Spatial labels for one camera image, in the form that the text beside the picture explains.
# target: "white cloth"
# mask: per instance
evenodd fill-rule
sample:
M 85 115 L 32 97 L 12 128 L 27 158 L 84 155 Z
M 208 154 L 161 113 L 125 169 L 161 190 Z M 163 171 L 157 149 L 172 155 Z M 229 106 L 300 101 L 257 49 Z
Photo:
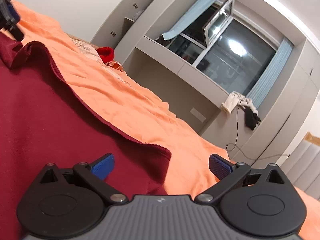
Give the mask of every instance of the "white cloth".
M 232 110 L 236 107 L 236 105 L 240 104 L 240 106 L 250 107 L 252 112 L 258 115 L 257 109 L 253 106 L 252 100 L 246 98 L 244 95 L 241 95 L 238 92 L 233 91 L 227 98 L 227 100 L 222 103 L 221 108 L 227 113 L 231 114 Z

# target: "black cloth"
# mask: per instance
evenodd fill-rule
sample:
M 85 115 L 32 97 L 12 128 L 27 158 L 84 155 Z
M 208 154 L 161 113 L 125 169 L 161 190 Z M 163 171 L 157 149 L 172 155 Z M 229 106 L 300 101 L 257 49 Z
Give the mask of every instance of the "black cloth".
M 257 123 L 261 122 L 258 115 L 252 112 L 250 107 L 246 107 L 244 111 L 245 126 L 249 127 L 252 131 L 256 128 Z

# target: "blue curtain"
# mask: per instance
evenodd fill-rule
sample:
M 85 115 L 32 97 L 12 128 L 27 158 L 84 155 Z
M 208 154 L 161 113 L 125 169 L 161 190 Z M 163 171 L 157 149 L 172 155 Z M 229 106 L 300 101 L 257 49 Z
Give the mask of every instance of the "blue curtain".
M 197 0 L 169 31 L 162 33 L 164 40 L 170 40 L 183 32 L 215 1 L 216 0 Z
M 253 105 L 256 108 L 260 106 L 264 98 L 269 93 L 281 70 L 287 63 L 292 49 L 293 44 L 287 38 L 284 38 L 266 70 L 247 94 L 247 98 L 252 100 Z

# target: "open window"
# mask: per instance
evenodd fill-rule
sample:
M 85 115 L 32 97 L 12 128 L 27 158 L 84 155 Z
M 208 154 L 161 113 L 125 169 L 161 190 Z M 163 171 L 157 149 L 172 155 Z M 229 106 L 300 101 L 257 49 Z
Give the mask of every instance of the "open window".
M 233 16 L 235 0 L 227 0 L 202 27 L 206 47 L 213 43 L 222 26 Z

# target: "orange blanket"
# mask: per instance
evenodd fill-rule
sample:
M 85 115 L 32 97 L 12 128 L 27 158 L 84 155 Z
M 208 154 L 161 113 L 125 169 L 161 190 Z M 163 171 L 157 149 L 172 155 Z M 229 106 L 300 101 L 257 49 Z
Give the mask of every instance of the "orange blanket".
M 208 159 L 211 153 L 228 159 L 225 150 L 198 136 L 169 111 L 167 103 L 126 73 L 107 70 L 81 54 L 57 21 L 18 2 L 13 4 L 21 16 L 19 27 L 25 33 L 22 43 L 36 40 L 46 45 L 66 82 L 93 111 L 135 139 L 171 151 L 164 183 L 168 194 L 195 196 L 216 183 Z M 320 203 L 303 192 L 301 196 L 308 207 L 301 236 L 320 239 Z

